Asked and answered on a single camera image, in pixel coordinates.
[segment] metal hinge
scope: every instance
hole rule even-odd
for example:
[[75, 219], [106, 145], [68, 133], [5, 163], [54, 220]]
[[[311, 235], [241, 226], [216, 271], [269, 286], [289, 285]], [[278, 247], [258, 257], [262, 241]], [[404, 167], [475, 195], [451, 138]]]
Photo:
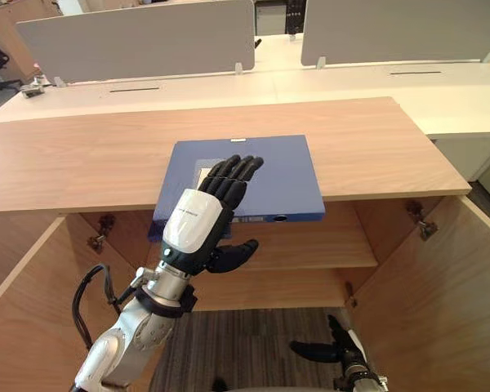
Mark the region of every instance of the metal hinge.
[[407, 203], [408, 215], [412, 218], [414, 223], [419, 227], [420, 236], [423, 241], [438, 231], [439, 227], [434, 222], [425, 222], [425, 217], [423, 216], [423, 206], [421, 203], [411, 200]]
[[352, 306], [353, 308], [358, 306], [358, 300], [354, 298], [354, 287], [352, 286], [351, 282], [345, 282], [345, 290], [346, 294], [349, 296], [347, 300], [350, 301], [350, 306]]
[[95, 237], [89, 237], [87, 245], [89, 245], [96, 253], [100, 254], [104, 250], [104, 242], [109, 235], [109, 232], [114, 227], [116, 218], [112, 214], [102, 215], [98, 220], [100, 229], [98, 235]]

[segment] white wrist housing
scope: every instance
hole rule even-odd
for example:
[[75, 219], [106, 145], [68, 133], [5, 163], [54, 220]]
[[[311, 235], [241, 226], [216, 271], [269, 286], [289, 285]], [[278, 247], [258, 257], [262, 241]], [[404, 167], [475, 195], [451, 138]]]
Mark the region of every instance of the white wrist housing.
[[163, 240], [183, 253], [196, 252], [214, 227], [223, 207], [205, 192], [186, 189], [165, 225]]

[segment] wooden cabinet top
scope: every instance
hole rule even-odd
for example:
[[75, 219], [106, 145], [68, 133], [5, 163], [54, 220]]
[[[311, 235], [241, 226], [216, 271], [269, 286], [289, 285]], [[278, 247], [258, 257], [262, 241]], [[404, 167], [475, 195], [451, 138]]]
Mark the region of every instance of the wooden cabinet top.
[[0, 123], [0, 212], [152, 209], [177, 141], [301, 134], [325, 201], [470, 189], [383, 97]]

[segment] black cable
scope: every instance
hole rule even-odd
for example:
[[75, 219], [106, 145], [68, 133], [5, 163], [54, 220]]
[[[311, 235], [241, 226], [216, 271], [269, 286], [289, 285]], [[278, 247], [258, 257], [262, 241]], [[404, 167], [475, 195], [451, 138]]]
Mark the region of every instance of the black cable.
[[73, 311], [73, 321], [74, 325], [78, 329], [78, 333], [83, 339], [85, 346], [88, 350], [92, 347], [91, 334], [83, 321], [82, 315], [80, 314], [80, 301], [82, 300], [83, 293], [87, 288], [87, 285], [91, 282], [92, 278], [98, 274], [101, 270], [104, 271], [104, 293], [107, 298], [107, 302], [114, 307], [117, 314], [120, 314], [120, 308], [118, 306], [118, 299], [114, 296], [113, 282], [111, 280], [111, 274], [109, 267], [107, 265], [98, 264], [91, 268], [89, 272], [83, 277], [82, 281], [78, 285], [76, 292], [74, 293], [72, 311]]

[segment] black robotic fingers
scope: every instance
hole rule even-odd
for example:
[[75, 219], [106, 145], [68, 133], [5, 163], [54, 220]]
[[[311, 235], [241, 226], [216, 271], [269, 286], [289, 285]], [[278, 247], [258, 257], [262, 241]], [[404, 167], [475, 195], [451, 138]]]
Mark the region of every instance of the black robotic fingers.
[[247, 182], [254, 172], [263, 165], [263, 158], [247, 157], [241, 159], [233, 155], [217, 163], [203, 180], [198, 190], [214, 195], [230, 209], [234, 210], [247, 191]]

